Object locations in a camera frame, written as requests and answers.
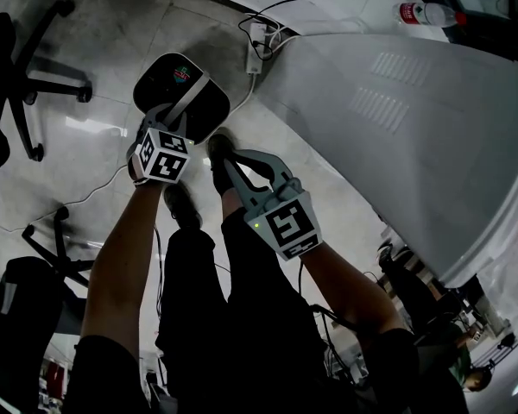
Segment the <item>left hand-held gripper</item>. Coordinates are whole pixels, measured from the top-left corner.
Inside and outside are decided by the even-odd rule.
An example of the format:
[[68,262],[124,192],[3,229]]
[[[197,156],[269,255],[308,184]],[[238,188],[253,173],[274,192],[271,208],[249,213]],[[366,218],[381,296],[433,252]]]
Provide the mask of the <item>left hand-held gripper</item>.
[[192,142],[186,135],[187,114],[182,112],[167,131],[163,122],[173,105],[162,103],[150,109],[127,151],[129,176],[135,185],[149,181],[176,184],[191,159]]

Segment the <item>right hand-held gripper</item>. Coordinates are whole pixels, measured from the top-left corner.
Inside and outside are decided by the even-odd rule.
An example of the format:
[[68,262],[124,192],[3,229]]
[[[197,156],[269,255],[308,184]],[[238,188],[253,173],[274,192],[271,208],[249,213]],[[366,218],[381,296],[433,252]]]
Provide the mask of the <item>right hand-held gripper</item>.
[[[244,221],[283,260],[291,260],[322,242],[310,193],[281,158],[253,149],[233,152],[233,160],[224,160],[224,167],[245,208],[252,208]],[[255,186],[237,164],[248,167],[267,179],[267,186]]]

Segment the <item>person's left forearm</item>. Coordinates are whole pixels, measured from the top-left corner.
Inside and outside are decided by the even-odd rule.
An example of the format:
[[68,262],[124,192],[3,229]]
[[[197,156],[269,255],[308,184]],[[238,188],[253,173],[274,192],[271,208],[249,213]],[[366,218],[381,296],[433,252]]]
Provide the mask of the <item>person's left forearm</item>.
[[134,190],[94,261],[81,335],[103,336],[139,355],[139,320],[162,184]]

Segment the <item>person's right forearm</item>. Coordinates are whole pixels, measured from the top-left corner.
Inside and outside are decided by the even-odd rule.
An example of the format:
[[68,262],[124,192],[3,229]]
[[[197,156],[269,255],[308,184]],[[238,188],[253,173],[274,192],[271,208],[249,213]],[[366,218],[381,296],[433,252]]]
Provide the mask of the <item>person's right forearm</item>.
[[327,243],[300,259],[333,313],[353,326],[360,341],[404,327],[387,294]]

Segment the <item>person's right shoe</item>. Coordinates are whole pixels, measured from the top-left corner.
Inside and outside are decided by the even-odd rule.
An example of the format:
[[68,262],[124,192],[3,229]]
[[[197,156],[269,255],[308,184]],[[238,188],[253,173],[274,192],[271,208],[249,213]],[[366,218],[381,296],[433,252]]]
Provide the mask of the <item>person's right shoe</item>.
[[230,134],[216,133],[207,142],[207,155],[211,163],[211,170],[224,168],[224,160],[229,158],[234,150],[235,143]]

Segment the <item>person's shoe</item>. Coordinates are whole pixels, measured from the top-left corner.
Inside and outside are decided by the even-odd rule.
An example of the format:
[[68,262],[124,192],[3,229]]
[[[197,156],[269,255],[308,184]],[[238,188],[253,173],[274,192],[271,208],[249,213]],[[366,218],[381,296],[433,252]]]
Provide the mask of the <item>person's shoe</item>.
[[207,142],[207,155],[211,163],[211,170],[224,168],[224,160],[229,158],[234,150],[235,143],[230,134],[216,133]]
[[202,219],[189,190],[183,183],[167,185],[163,192],[164,202],[181,229],[200,229]]

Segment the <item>person's left shoe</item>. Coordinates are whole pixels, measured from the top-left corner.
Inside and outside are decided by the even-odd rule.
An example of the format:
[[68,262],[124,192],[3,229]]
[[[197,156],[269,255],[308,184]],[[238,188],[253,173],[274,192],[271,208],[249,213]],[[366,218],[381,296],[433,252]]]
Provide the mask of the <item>person's left shoe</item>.
[[181,229],[200,229],[202,219],[189,190],[183,183],[167,185],[163,192],[164,202]]

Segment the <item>white power strip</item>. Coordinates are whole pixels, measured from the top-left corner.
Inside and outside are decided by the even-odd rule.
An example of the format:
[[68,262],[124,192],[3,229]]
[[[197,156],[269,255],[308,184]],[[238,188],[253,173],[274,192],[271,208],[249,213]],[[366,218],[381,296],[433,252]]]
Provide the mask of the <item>white power strip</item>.
[[262,72],[264,41],[267,25],[252,22],[249,27],[250,43],[246,58],[246,72],[249,75],[258,75]]

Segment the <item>person's black trousers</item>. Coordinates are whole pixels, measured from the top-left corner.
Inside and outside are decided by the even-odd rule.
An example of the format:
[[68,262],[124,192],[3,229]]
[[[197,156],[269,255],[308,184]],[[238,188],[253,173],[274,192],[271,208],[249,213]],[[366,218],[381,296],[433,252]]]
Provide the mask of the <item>person's black trousers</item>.
[[221,230],[229,294],[205,231],[179,229],[167,246],[156,346],[177,414],[316,414],[325,369],[312,312],[241,210]]

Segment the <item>black office chair with headrest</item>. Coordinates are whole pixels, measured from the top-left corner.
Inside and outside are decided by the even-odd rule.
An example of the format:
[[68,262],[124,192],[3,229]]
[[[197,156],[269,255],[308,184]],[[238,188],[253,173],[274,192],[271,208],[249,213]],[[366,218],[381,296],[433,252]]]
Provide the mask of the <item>black office chair with headrest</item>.
[[3,107],[8,103],[27,156],[38,162],[44,156],[44,148],[41,144],[32,144],[24,106],[34,104],[41,92],[74,96],[81,103],[88,103],[92,99],[90,82],[78,87],[35,79],[28,75],[28,66],[54,18],[69,16],[74,9],[73,0],[54,2],[37,24],[16,60],[11,58],[16,44],[14,24],[8,13],[0,12],[0,119]]

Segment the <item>small clear water bottle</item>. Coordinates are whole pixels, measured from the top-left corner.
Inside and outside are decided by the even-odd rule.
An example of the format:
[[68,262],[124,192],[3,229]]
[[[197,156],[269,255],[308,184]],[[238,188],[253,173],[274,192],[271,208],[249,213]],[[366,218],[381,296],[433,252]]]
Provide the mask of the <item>small clear water bottle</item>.
[[466,14],[439,3],[398,3],[393,12],[396,21],[407,25],[449,28],[467,23]]

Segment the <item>person's black shirt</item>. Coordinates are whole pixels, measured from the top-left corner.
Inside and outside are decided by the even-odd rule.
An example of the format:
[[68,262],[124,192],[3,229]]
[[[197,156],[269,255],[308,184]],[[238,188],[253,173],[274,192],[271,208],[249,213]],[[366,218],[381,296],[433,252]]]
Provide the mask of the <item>person's black shirt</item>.
[[[451,374],[420,373],[412,335],[392,329],[376,337],[365,355],[372,399],[304,361],[282,369],[281,349],[242,361],[232,345],[186,359],[167,371],[174,414],[470,414]],[[64,414],[152,414],[135,358],[117,342],[87,336],[77,347]]]

